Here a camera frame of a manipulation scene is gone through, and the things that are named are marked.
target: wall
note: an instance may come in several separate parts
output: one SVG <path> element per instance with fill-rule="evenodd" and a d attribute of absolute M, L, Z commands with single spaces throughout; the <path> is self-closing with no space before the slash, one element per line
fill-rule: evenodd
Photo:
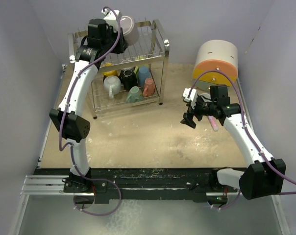
<path fill-rule="evenodd" d="M 0 1 L 0 235 L 36 166 L 61 72 L 29 2 Z"/>
<path fill-rule="evenodd" d="M 240 79 L 257 136 L 296 180 L 296 0 L 276 0 L 240 67 Z M 296 186 L 284 181 L 283 191 Z M 296 195 L 282 196 L 296 235 Z"/>
<path fill-rule="evenodd" d="M 206 41 L 234 43 L 240 59 L 273 0 L 30 0 L 62 63 L 68 62 L 67 34 L 81 31 L 110 6 L 136 20 L 159 19 L 170 41 L 170 62 L 194 63 Z"/>

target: dish rack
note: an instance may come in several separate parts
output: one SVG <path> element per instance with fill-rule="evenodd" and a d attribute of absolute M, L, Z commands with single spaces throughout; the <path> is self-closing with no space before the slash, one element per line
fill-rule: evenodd
<path fill-rule="evenodd" d="M 130 106 L 137 106 L 152 102 L 163 103 L 164 87 L 167 77 L 169 61 L 169 40 L 159 22 L 159 20 L 136 22 L 140 37 L 136 44 L 129 46 L 123 54 L 110 53 L 102 62 L 101 67 L 95 76 L 87 95 L 87 103 L 92 112 L 93 118 L 97 118 L 100 112 L 115 110 Z M 81 39 L 87 36 L 88 31 L 79 31 L 68 34 L 70 56 L 75 55 Z M 153 65 L 159 64 L 161 75 L 156 75 Z M 126 103 L 128 91 L 121 87 L 121 91 L 109 99 L 108 92 L 103 87 L 103 72 L 120 71 L 121 69 L 148 65 L 151 77 L 156 85 L 156 92 L 153 96 L 144 97 L 143 101 Z"/>

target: wooden table surface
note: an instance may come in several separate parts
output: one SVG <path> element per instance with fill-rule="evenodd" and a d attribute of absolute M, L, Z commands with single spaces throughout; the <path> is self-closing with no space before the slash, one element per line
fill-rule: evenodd
<path fill-rule="evenodd" d="M 83 117 L 91 123 L 86 139 L 90 166 L 245 167 L 235 141 L 218 120 L 217 132 L 213 131 L 206 117 L 197 122 L 196 129 L 180 124 L 187 110 L 181 96 L 192 84 L 193 67 L 190 64 L 169 64 L 163 105 L 152 103 L 111 111 L 99 114 L 94 120 L 85 103 Z M 154 66 L 152 71 L 160 74 L 161 65 Z M 58 104 L 65 95 L 72 74 L 73 69 L 68 67 Z M 238 102 L 232 88 L 229 88 L 229 96 L 232 103 Z M 53 124 L 41 167 L 71 167 L 69 149 L 59 151 L 58 132 Z"/>

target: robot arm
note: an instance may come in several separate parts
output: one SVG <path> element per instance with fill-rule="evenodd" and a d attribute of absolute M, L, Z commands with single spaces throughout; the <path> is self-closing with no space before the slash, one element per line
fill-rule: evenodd
<path fill-rule="evenodd" d="M 239 104 L 230 103 L 227 86 L 211 86 L 210 101 L 204 101 L 201 96 L 197 95 L 195 89 L 192 89 L 190 96 L 188 96 L 189 92 L 190 89 L 185 89 L 183 93 L 184 102 L 188 103 L 188 110 L 184 113 L 184 119 L 181 123 L 195 128 L 194 116 L 198 121 L 201 121 L 202 116 L 214 116 L 231 134 L 247 165 L 247 169 L 244 172 L 231 168 L 216 169 L 214 171 L 215 183 L 240 189 L 246 199 L 280 193 L 283 179 L 268 167 L 264 159 L 259 155 L 255 145 L 247 136 L 242 123 L 240 106 Z M 244 125 L 247 125 L 248 131 L 262 148 L 266 158 L 272 166 L 284 174 L 286 166 L 283 160 L 274 159 L 273 155 L 260 143 L 250 128 L 246 117 L 245 120 L 246 123 Z"/>
<path fill-rule="evenodd" d="M 85 176 L 89 176 L 90 174 L 86 154 L 86 137 L 90 131 L 90 122 L 82 118 L 84 102 L 89 86 L 96 76 L 101 62 L 104 60 L 104 58 L 102 60 L 99 60 L 99 58 L 102 58 L 113 46 L 117 40 L 117 31 L 119 30 L 115 15 L 108 10 L 103 10 L 102 12 L 105 15 L 104 19 L 91 19 L 89 21 L 88 36 L 82 40 L 82 44 L 75 55 L 74 73 L 68 90 L 58 109 L 51 109 L 49 114 L 53 124 L 57 130 L 60 131 L 62 116 L 66 107 L 68 107 L 62 129 L 62 137 L 65 138 L 67 142 L 72 143 L 76 166 Z M 121 17 L 119 11 L 115 11 L 115 13 L 118 18 Z M 128 46 L 124 40 L 122 29 L 120 29 L 120 31 L 118 43 L 111 53 L 123 53 Z M 78 73 L 96 60 L 99 61 L 87 68 L 77 80 Z M 72 95 L 70 102 L 67 103 L 69 94 Z M 85 184 L 81 182 L 82 179 L 79 178 L 80 175 L 74 166 L 71 167 L 70 172 L 70 178 L 74 179 L 76 183 L 79 185 Z"/>

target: black mug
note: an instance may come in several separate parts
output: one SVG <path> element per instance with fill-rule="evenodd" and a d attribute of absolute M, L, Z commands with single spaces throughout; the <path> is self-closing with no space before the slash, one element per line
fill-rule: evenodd
<path fill-rule="evenodd" d="M 121 81 L 123 83 L 124 89 L 129 91 L 132 87 L 137 87 L 137 77 L 133 70 L 123 70 L 121 71 Z"/>

